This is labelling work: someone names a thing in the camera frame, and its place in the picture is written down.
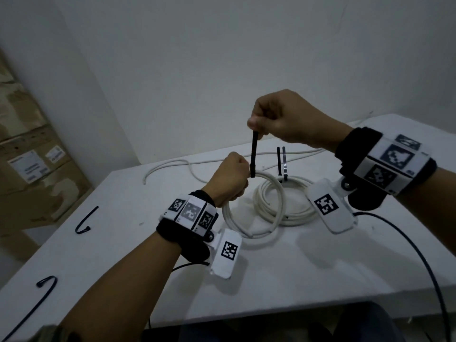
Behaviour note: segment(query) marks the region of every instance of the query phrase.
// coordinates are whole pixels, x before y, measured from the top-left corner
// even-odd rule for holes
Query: tabletop
[[[426,144],[439,166],[456,171],[456,135],[389,114],[366,120],[364,125],[385,133],[402,132]],[[272,138],[259,141],[258,152],[286,146],[288,152],[308,150],[302,144],[285,144]],[[251,144],[184,157],[189,161],[222,159],[229,152],[249,154]],[[339,178],[340,161],[323,152],[298,161],[288,156],[289,175],[316,181]],[[276,155],[257,157],[257,170],[277,163]],[[202,187],[187,166],[152,173],[143,185],[148,164],[112,172],[77,208],[50,239],[0,291],[0,338],[6,336],[36,305],[49,288],[36,282],[56,276],[57,286],[37,311],[14,334],[24,339],[41,326],[58,324],[79,298],[111,266],[155,230],[159,215],[181,193]],[[209,179],[219,163],[194,166]],[[277,168],[268,170],[277,174]],[[252,204],[261,178],[250,179],[243,197],[230,204],[234,216],[246,226],[261,228]],[[305,199],[286,188],[287,210]],[[76,234],[83,224],[91,230]],[[374,211],[400,227],[427,258],[440,283],[449,310],[456,310],[456,258],[405,208],[388,196]],[[214,230],[224,228],[219,218]],[[178,265],[186,263],[182,257]],[[154,327],[294,310],[374,298],[392,316],[438,313],[438,301],[424,265],[412,247],[385,223],[367,216],[341,235],[331,234],[318,218],[299,227],[280,228],[278,237],[261,245],[243,243],[230,280],[210,275],[203,265],[173,272],[151,315]]]

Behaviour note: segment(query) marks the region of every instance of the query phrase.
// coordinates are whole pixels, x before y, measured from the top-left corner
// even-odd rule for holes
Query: floor
[[[342,311],[342,306],[333,306],[231,319],[225,320],[224,323],[239,332],[242,336],[241,340],[245,341],[308,342],[307,327],[309,324],[320,322],[333,332]],[[450,319],[453,327],[453,339],[456,339],[456,313],[451,314]],[[404,318],[395,322],[407,342],[444,341],[441,316]],[[144,335],[142,341],[172,342],[177,341],[178,334],[179,327],[152,329]]]

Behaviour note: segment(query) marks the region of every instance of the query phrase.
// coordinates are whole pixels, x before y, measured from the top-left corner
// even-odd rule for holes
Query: white wall
[[[343,121],[454,87],[452,0],[55,0],[142,163],[245,143],[261,94]]]
[[[0,48],[94,185],[139,164],[53,0],[0,0]]]

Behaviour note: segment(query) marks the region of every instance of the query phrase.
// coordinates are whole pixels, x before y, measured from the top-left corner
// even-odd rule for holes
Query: white label
[[[60,160],[65,156],[65,151],[63,151],[60,146],[56,145],[52,149],[49,150],[49,152],[46,154],[46,157],[48,157],[49,161],[52,162],[52,164],[55,164],[57,161]]]
[[[35,150],[17,156],[8,163],[29,184],[50,172]]]

